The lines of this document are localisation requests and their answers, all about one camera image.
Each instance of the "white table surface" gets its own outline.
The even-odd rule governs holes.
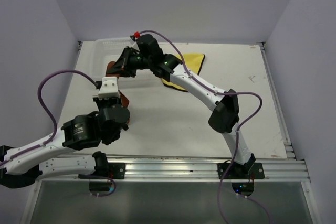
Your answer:
[[[206,55],[200,76],[225,90],[252,91],[261,95],[261,111],[241,128],[248,147],[257,158],[287,158],[281,130],[260,47],[257,45],[176,44],[182,53]],[[176,54],[170,45],[160,43],[165,53]],[[93,42],[84,42],[76,70],[89,72]],[[149,70],[136,78],[120,78],[119,88],[130,100],[129,130],[109,146],[80,151],[102,151],[120,155],[230,157],[221,134],[208,125],[211,112],[189,93],[164,87]],[[74,75],[59,124],[76,115],[96,111],[92,97],[97,94],[85,78]],[[250,95],[240,95],[240,120],[258,106]]]

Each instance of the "white plastic bin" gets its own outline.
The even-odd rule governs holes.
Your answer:
[[[109,62],[116,61],[125,47],[131,47],[133,41],[130,37],[98,39],[94,42],[91,53],[89,76],[94,81],[101,81],[105,76]]]

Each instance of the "purple cable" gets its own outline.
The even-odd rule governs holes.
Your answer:
[[[93,194],[93,193],[91,193],[92,195],[94,195],[94,196],[96,196],[96,197],[105,197],[105,196],[109,196],[109,195],[113,194],[113,193],[115,192],[116,188],[117,188],[117,184],[116,184],[116,182],[115,182],[112,178],[109,178],[109,177],[102,177],[102,176],[94,176],[94,175],[86,175],[86,177],[107,179],[107,180],[109,180],[109,181],[112,182],[112,184],[113,184],[113,190],[111,190],[111,188],[110,188],[110,191],[109,191],[107,194],[99,194],[99,193],[97,193],[97,194]]]
[[[48,75],[45,79],[43,79],[43,81],[40,83],[40,85],[38,86],[38,89],[37,89],[37,98],[38,98],[38,101],[40,102],[42,108],[47,112],[47,114],[50,117],[51,121],[53,122],[52,124],[54,126],[54,131],[53,131],[52,135],[47,140],[45,140],[43,142],[44,145],[50,143],[53,140],[53,138],[55,137],[56,132],[57,132],[57,122],[56,122],[55,117],[53,116],[53,114],[51,113],[51,111],[47,108],[46,104],[44,103],[44,101],[42,99],[42,88],[43,88],[44,84],[46,84],[46,82],[48,80],[50,80],[52,77],[57,76],[57,75],[59,75],[61,73],[76,73],[76,74],[79,74],[79,75],[85,77],[86,79],[88,79],[90,82],[92,82],[93,85],[95,85],[96,87],[98,86],[98,84],[94,80],[92,80],[91,77],[89,77],[87,74],[85,74],[85,73],[83,73],[81,71],[72,70],[72,69],[66,69],[66,70],[56,71],[56,72]],[[24,149],[24,150],[22,150],[22,151],[20,151],[18,153],[15,153],[12,156],[10,156],[9,159],[13,159],[15,157],[18,157],[18,156],[20,156],[20,155],[22,155],[24,153],[27,153],[27,152],[32,151],[32,150],[35,150],[37,148],[40,148],[39,144],[34,145],[32,147],[29,147],[27,149]],[[9,162],[9,160],[2,161],[0,163],[0,167],[3,166],[3,165],[5,165],[5,164],[7,164],[8,162]]]
[[[226,168],[224,174],[222,175],[221,177],[221,180],[219,182],[219,187],[218,187],[218,194],[217,194],[217,203],[218,203],[218,208],[219,208],[219,212],[220,212],[220,215],[222,216],[222,218],[225,220],[226,223],[229,223],[229,221],[227,220],[223,210],[222,210],[222,206],[221,206],[221,187],[222,187],[222,184],[223,184],[223,179],[225,178],[225,176],[227,175],[228,171],[231,169],[232,165],[233,165],[233,162],[237,156],[237,152],[238,152],[238,146],[239,146],[239,130],[240,128],[247,122],[249,121],[253,116],[255,116],[261,109],[261,106],[263,105],[263,100],[261,98],[260,95],[256,94],[256,93],[253,93],[253,92],[235,92],[235,93],[224,93],[224,92],[217,92],[216,90],[213,90],[211,88],[209,88],[207,85],[203,84],[202,82],[200,82],[197,78],[195,78],[193,75],[191,75],[191,73],[189,72],[188,70],[188,67],[185,63],[185,60],[184,60],[184,57],[182,55],[182,53],[178,50],[178,48],[167,38],[165,37],[164,35],[158,33],[157,31],[153,31],[153,30],[144,30],[144,31],[141,31],[139,32],[139,34],[143,34],[143,33],[153,33],[153,34],[157,34],[159,35],[160,37],[162,37],[163,39],[165,39],[175,50],[176,52],[178,53],[178,55],[180,55],[181,57],[181,60],[182,60],[182,64],[183,64],[183,68],[185,70],[185,72],[189,75],[189,77],[191,77],[191,79],[193,79],[197,84],[199,84],[201,87],[203,87],[204,89],[206,89],[207,91],[211,92],[211,93],[215,93],[215,94],[221,94],[221,95],[241,95],[241,94],[250,94],[250,95],[253,95],[255,97],[257,97],[259,99],[259,107],[256,109],[256,111],[254,113],[252,113],[248,118],[246,118],[245,120],[243,120],[243,122],[237,127],[237,130],[236,130],[236,148],[235,148],[235,152],[232,156],[232,161],[231,163],[229,164],[229,166]],[[254,203],[258,204],[261,208],[263,208],[268,216],[268,219],[269,219],[269,223],[271,223],[271,216],[268,212],[268,210],[259,202],[257,202],[256,200],[254,199],[250,199],[251,201],[253,201]]]

